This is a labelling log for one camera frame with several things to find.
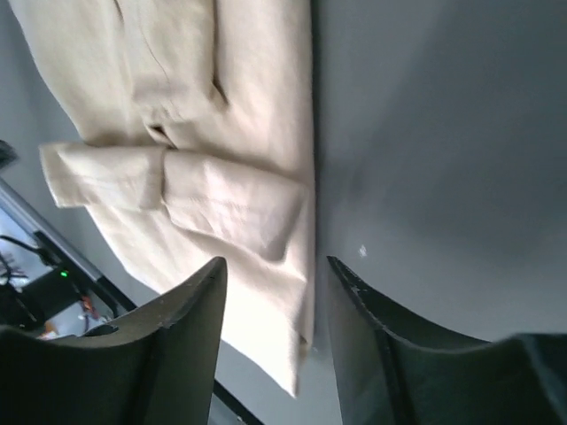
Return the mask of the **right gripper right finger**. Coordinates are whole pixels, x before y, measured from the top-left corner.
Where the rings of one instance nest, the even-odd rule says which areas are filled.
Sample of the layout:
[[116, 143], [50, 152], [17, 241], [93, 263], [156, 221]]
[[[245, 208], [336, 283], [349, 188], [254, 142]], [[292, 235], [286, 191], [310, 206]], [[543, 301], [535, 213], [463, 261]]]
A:
[[465, 336], [373, 289], [340, 259], [329, 267], [343, 423], [565, 423], [565, 335]]

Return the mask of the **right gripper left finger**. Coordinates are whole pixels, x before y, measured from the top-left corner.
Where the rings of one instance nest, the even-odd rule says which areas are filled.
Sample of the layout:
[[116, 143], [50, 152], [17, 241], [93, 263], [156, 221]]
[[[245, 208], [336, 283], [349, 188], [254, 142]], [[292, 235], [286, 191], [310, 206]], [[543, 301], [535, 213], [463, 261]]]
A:
[[206, 423], [226, 294], [227, 263], [216, 257], [83, 336], [2, 327], [2, 423]]

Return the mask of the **beige t shirt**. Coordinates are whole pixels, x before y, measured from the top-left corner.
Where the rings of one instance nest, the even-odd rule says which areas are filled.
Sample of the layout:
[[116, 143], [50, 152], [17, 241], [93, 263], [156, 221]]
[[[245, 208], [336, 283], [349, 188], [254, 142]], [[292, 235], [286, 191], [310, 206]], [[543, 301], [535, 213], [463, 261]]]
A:
[[126, 271], [165, 293], [228, 263], [221, 337], [292, 396], [315, 314], [307, 1], [13, 1], [79, 133], [40, 159]]

